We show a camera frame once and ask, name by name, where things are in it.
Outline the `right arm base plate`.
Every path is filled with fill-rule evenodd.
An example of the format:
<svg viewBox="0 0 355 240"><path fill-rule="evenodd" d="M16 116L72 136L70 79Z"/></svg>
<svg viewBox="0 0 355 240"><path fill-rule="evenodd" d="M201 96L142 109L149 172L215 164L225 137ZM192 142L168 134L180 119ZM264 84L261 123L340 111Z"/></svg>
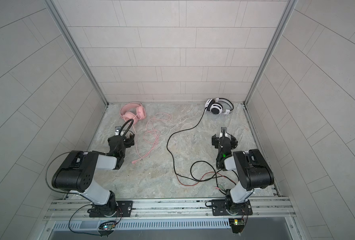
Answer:
<svg viewBox="0 0 355 240"><path fill-rule="evenodd" d="M251 216L253 215L250 201L235 204L232 200L213 199L209 201L209 207L214 216Z"/></svg>

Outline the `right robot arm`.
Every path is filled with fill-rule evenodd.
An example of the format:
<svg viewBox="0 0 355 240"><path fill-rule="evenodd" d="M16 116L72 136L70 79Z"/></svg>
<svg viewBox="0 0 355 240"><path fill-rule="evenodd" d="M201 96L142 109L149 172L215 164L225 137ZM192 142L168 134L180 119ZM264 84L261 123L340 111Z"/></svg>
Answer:
<svg viewBox="0 0 355 240"><path fill-rule="evenodd" d="M230 215L251 214L248 198L256 189L265 189L274 184L274 175L258 149L236 151L238 141L227 132L211 137L211 145L218 150L216 168L222 171L237 171L238 182L226 190L225 209Z"/></svg>

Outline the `white black headphones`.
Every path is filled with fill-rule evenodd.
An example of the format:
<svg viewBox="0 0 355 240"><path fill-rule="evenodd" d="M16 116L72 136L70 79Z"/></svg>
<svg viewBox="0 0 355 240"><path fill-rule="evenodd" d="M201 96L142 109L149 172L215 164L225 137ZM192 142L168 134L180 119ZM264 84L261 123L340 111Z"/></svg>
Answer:
<svg viewBox="0 0 355 240"><path fill-rule="evenodd" d="M234 105L231 101L225 98L208 99L204 105L204 109L214 115L228 115L234 110Z"/></svg>

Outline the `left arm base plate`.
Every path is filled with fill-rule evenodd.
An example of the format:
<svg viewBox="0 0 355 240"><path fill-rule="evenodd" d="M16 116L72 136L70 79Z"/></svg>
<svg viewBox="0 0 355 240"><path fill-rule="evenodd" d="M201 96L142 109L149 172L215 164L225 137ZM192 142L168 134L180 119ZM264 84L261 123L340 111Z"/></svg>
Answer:
<svg viewBox="0 0 355 240"><path fill-rule="evenodd" d="M93 205L87 213L90 218L129 217L133 201L108 201L105 205Z"/></svg>

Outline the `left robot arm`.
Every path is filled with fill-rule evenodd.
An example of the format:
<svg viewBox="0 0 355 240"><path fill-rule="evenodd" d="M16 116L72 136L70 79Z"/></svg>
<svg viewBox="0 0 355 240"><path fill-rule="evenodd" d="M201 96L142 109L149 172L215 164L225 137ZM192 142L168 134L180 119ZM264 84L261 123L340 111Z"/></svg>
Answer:
<svg viewBox="0 0 355 240"><path fill-rule="evenodd" d="M89 200L92 208L87 210L91 218L129 217L132 201L116 201L113 191L100 186L94 180L96 169L119 170L124 163L126 149L133 146L135 135L124 133L108 138L109 153L97 151L71 151L52 178L52 187Z"/></svg>

